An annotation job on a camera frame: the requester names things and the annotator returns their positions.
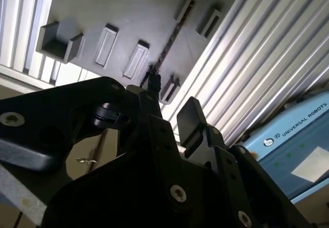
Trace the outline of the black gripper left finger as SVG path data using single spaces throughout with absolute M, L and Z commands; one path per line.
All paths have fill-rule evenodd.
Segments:
M 112 128 L 119 152 L 178 170 L 178 150 L 158 104 L 160 76 L 147 89 L 100 77 L 1 100 L 1 201 L 20 193 L 48 202 L 71 182 L 63 171 L 73 146 Z

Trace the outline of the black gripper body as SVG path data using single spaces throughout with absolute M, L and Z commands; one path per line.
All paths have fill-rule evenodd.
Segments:
M 154 166 L 129 153 L 63 187 L 43 227 L 302 227 L 303 216 L 255 161 L 228 152 Z

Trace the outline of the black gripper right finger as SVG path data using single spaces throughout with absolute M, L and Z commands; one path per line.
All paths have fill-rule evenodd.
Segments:
M 191 97 L 177 115 L 184 158 L 201 194 L 202 227 L 311 227 L 298 209 L 241 145 L 228 147 Z

